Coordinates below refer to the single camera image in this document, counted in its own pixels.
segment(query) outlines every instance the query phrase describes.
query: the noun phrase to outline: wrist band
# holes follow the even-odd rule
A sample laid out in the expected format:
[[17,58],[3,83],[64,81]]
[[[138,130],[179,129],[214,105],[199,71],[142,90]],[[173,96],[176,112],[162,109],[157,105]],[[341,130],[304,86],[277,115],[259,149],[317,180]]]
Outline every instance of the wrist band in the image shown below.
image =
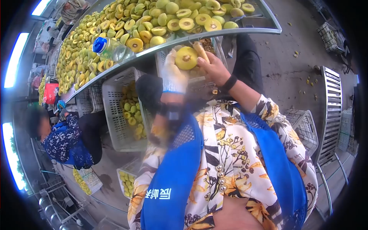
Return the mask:
[[231,75],[231,77],[225,82],[225,84],[220,87],[221,91],[229,91],[235,85],[237,80],[238,79],[234,75]]

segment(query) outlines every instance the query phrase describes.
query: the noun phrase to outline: white floral blouse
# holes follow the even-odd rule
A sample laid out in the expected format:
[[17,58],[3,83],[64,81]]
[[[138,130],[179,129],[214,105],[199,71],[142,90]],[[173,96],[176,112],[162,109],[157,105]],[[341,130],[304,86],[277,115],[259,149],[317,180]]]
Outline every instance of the white floral blouse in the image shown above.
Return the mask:
[[[242,122],[240,111],[233,106],[234,103],[211,101],[208,107],[194,114],[203,133],[204,148],[183,216],[186,230],[209,230],[215,227],[213,213],[222,209],[224,195],[249,198],[246,209],[265,230],[283,228],[277,194],[267,175],[257,140]],[[316,204],[318,186],[315,168],[305,147],[271,99],[262,95],[251,112],[258,114],[278,134],[287,157],[298,168],[307,193],[308,218]],[[150,139],[141,170],[143,173],[134,182],[129,203],[130,229],[141,229],[140,214],[144,197],[167,150],[164,141],[157,141],[157,137],[164,136],[162,130],[152,128],[151,137],[154,138]],[[221,184],[218,165],[222,166],[224,172]]]

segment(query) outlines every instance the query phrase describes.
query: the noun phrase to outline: fluorescent light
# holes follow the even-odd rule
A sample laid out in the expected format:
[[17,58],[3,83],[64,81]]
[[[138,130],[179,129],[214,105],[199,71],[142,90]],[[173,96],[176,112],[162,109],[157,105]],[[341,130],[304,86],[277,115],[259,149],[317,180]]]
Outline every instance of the fluorescent light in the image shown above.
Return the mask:
[[36,6],[35,10],[32,12],[32,15],[40,16],[50,1],[51,0],[41,0]]
[[4,88],[10,88],[14,86],[15,77],[18,71],[19,59],[22,55],[25,43],[27,41],[29,33],[20,33],[15,43],[13,52],[10,56],[8,70],[6,71]]
[[18,155],[13,151],[13,148],[11,147],[11,141],[10,139],[13,137],[13,127],[10,123],[4,123],[3,124],[3,138],[4,138],[4,144],[5,144],[5,150],[6,155],[8,157],[9,166],[11,169],[11,172],[13,174],[14,180],[18,186],[19,190],[22,190],[25,187],[25,182],[23,181],[23,176],[20,172],[18,172]]

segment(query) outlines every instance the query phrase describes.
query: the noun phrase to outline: stainless steel table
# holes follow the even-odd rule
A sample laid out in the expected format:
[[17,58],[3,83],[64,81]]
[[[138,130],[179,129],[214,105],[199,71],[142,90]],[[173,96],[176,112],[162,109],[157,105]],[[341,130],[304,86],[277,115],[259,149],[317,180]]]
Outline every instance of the stainless steel table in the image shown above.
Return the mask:
[[[87,11],[81,16],[83,18],[86,14],[91,14],[94,11],[100,12],[105,5],[109,4],[112,0],[97,0]],[[268,28],[237,28],[237,29],[223,29],[219,31],[211,31],[211,32],[203,32],[199,34],[193,34],[181,38],[174,39],[172,41],[166,42],[164,44],[161,44],[159,46],[155,46],[152,48],[149,48],[147,50],[144,50],[140,53],[134,54],[133,56],[123,60],[119,64],[114,65],[110,69],[100,73],[97,75],[94,79],[90,80],[87,84],[85,84],[83,87],[81,87],[78,91],[75,91],[74,86],[69,89],[69,91],[66,94],[63,94],[61,96],[61,99],[63,99],[65,102],[70,101],[72,98],[74,98],[78,93],[82,92],[85,88],[91,86],[92,84],[96,83],[98,80],[106,77],[106,76],[112,76],[118,72],[124,71],[125,69],[131,67],[134,65],[136,61],[143,60],[144,57],[154,54],[160,50],[168,49],[170,47],[173,47],[175,45],[184,44],[188,41],[194,41],[199,40],[202,38],[211,38],[211,37],[217,37],[222,35],[230,35],[230,34],[237,34],[237,33],[266,33],[266,34],[281,34],[282,29],[275,18],[274,14],[270,10],[270,8],[266,5],[264,0],[251,0],[249,3],[254,4],[256,11],[255,14],[261,14],[262,18],[268,19],[272,25],[268,26]],[[73,31],[79,23],[76,23],[72,29]]]

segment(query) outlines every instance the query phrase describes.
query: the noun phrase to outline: pearl button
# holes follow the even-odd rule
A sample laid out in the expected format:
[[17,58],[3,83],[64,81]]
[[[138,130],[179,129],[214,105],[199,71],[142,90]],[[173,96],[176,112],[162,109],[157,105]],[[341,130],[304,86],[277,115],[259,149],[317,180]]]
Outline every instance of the pearl button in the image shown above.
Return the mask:
[[226,185],[221,185],[221,186],[220,186],[220,190],[221,190],[221,191],[225,191],[225,190],[227,190],[227,186],[226,186]]
[[224,167],[221,164],[219,164],[219,165],[216,166],[217,171],[222,171],[223,168]]
[[225,184],[225,179],[224,178],[221,178],[219,179],[219,183],[222,185],[222,184]]
[[225,173],[222,172],[222,171],[219,171],[219,172],[217,172],[217,176],[222,178],[222,177],[225,176]]

